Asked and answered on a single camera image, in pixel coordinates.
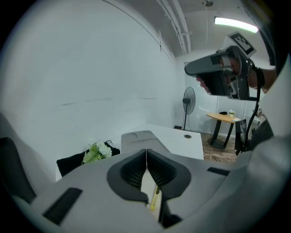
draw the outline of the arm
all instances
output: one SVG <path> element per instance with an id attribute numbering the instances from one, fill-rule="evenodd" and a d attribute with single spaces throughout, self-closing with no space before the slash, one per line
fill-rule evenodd
<path id="1" fill-rule="evenodd" d="M 275 70 L 263 70 L 263 74 L 265 77 L 265 85 L 262 87 L 263 89 L 269 90 L 270 87 L 273 85 L 273 83 L 276 80 L 276 71 Z M 257 78 L 256 78 L 256 72 L 251 69 L 250 75 L 247 78 L 247 82 L 249 83 L 250 87 L 257 87 Z"/>

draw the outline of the chair backrest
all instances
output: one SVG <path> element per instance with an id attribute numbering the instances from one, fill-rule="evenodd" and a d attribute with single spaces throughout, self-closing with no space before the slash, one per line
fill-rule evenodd
<path id="1" fill-rule="evenodd" d="M 16 148 L 11 138 L 0 138 L 0 179 L 10 195 L 15 195 L 27 203 L 36 197 Z"/>

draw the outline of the wrist strap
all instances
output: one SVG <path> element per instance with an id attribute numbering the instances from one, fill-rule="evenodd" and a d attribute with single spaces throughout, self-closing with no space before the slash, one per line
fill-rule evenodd
<path id="1" fill-rule="evenodd" d="M 260 80 L 260 82 L 258 83 L 260 83 L 260 87 L 263 88 L 263 86 L 265 85 L 265 76 L 264 76 L 263 71 L 261 70 L 261 68 L 255 67 L 255 66 L 251 66 L 251 68 L 255 70 L 256 78 Z"/>

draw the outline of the white wall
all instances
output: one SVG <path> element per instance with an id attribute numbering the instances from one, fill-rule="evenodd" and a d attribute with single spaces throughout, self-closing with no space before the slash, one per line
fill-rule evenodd
<path id="1" fill-rule="evenodd" d="M 175 58 L 136 12 L 110 2 L 42 1 L 2 54 L 0 137 L 16 142 L 36 193 L 55 181 L 57 159 L 93 141 L 174 126 Z"/>

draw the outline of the white desk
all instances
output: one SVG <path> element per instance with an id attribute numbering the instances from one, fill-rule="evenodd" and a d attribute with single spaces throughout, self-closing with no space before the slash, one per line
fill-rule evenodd
<path id="1" fill-rule="evenodd" d="M 203 147 L 200 133 L 155 126 L 151 124 L 143 124 L 124 133 L 142 130 L 152 131 L 172 154 L 203 159 Z M 184 138 L 185 134 L 190 135 L 192 138 Z M 114 143 L 113 147 L 121 149 L 121 135 L 112 139 L 112 142 Z M 62 178 L 58 166 L 56 166 L 55 178 L 56 181 Z"/>

